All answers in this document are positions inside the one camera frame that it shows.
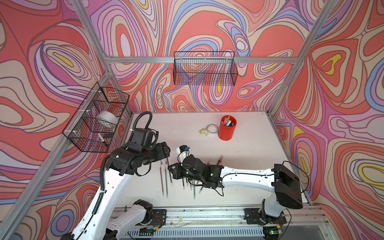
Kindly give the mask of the dark blue pencil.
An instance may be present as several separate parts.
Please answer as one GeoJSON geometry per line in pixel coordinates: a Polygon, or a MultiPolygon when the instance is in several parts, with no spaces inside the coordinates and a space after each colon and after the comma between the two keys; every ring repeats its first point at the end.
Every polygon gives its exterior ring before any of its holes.
{"type": "MultiPolygon", "coordinates": [[[[169,168],[170,164],[169,164],[169,158],[167,158],[167,169],[169,168]]],[[[171,171],[168,169],[168,172],[169,172],[169,177],[170,177],[170,182],[171,182],[171,187],[173,187],[173,177],[172,177],[172,173],[171,171]]]]}

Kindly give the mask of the green pencil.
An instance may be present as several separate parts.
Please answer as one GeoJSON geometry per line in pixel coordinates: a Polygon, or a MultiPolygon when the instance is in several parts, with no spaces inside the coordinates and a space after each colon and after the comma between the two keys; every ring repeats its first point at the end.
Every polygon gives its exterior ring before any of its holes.
{"type": "Polygon", "coordinates": [[[165,184],[166,184],[166,197],[169,198],[169,190],[168,190],[168,177],[167,177],[167,168],[165,167],[165,184]]]}

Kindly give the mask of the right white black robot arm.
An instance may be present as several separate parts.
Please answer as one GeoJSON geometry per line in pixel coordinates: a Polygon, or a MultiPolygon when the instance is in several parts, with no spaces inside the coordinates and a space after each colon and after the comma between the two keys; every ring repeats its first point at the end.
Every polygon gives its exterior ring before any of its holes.
{"type": "Polygon", "coordinates": [[[224,188],[246,187],[264,190],[270,196],[262,200],[255,216],[247,220],[257,225],[272,224],[279,220],[284,210],[303,208],[300,179],[283,164],[271,169],[241,170],[222,165],[207,165],[194,155],[181,153],[183,160],[168,166],[175,180],[186,179],[191,185],[217,192],[224,196],[224,188]]]}

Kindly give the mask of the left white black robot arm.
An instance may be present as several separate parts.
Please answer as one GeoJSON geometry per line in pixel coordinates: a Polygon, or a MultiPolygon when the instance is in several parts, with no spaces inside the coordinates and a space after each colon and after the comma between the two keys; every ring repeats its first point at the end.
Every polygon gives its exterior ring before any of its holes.
{"type": "Polygon", "coordinates": [[[62,240],[119,240],[137,224],[149,224],[153,206],[136,201],[132,210],[110,221],[116,203],[127,183],[139,176],[138,168],[151,166],[170,156],[171,149],[158,142],[159,132],[149,127],[153,114],[143,112],[135,119],[129,140],[108,154],[100,168],[100,187],[78,225],[62,240]]]}

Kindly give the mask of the yellow black capped pencil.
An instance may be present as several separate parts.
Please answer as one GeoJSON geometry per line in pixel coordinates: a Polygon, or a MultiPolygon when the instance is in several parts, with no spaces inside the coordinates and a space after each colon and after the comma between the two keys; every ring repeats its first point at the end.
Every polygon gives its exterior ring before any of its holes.
{"type": "Polygon", "coordinates": [[[221,155],[220,158],[219,158],[219,160],[218,160],[218,162],[217,162],[217,165],[220,165],[220,164],[222,163],[223,158],[224,158],[224,156],[221,155]]]}

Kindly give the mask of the yellow binder clip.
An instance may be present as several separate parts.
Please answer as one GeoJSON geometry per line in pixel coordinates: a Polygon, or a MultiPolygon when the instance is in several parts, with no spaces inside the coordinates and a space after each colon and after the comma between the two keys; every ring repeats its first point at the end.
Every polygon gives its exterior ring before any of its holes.
{"type": "Polygon", "coordinates": [[[208,136],[208,135],[209,135],[207,129],[205,129],[205,128],[200,129],[200,130],[199,130],[199,133],[200,133],[201,135],[205,135],[205,136],[208,136]]]}

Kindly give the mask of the clear tape roll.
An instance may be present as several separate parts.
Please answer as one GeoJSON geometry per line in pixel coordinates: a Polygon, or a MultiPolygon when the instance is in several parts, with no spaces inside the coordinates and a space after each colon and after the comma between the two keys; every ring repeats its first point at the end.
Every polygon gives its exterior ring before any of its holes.
{"type": "Polygon", "coordinates": [[[215,124],[209,124],[206,127],[206,131],[208,132],[209,136],[217,135],[219,132],[219,127],[215,124]]]}

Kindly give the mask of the red pen cup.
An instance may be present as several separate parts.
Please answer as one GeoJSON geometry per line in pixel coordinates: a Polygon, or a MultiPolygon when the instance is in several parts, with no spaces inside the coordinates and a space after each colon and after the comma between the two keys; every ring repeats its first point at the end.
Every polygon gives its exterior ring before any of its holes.
{"type": "Polygon", "coordinates": [[[218,136],[223,141],[229,141],[232,139],[235,129],[237,126],[237,120],[230,115],[225,115],[221,118],[220,125],[219,125],[219,132],[218,136]],[[225,126],[225,123],[227,121],[227,118],[230,117],[231,124],[227,127],[225,126]]]}

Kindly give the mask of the white tape roll in basket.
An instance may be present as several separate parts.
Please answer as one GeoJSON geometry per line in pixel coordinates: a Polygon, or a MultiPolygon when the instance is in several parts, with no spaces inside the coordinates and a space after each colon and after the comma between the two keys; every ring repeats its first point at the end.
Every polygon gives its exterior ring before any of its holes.
{"type": "Polygon", "coordinates": [[[116,126],[119,122],[119,119],[114,114],[108,111],[101,111],[96,116],[96,119],[102,126],[106,128],[112,128],[113,126],[116,126]]]}

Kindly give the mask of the white marker in basket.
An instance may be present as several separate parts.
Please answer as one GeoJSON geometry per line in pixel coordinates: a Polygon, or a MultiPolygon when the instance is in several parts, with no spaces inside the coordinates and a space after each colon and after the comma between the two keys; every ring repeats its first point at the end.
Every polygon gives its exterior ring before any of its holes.
{"type": "Polygon", "coordinates": [[[106,145],[106,146],[108,145],[101,133],[98,133],[98,137],[100,138],[101,142],[102,142],[104,145],[106,145]]]}

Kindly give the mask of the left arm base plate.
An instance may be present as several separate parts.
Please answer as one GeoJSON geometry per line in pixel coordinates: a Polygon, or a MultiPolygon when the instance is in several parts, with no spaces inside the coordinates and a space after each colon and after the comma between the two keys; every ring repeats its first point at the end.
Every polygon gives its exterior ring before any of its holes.
{"type": "Polygon", "coordinates": [[[140,224],[142,226],[150,225],[155,227],[161,227],[165,225],[166,217],[166,209],[154,209],[146,213],[144,220],[140,224]]]}

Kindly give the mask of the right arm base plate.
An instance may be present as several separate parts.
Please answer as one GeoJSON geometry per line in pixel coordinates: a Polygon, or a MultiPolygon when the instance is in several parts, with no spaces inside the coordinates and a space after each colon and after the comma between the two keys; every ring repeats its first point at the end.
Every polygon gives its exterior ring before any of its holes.
{"type": "Polygon", "coordinates": [[[248,225],[284,225],[287,223],[286,217],[283,212],[278,217],[271,217],[268,215],[262,215],[260,208],[246,208],[244,209],[244,220],[248,225]]]}

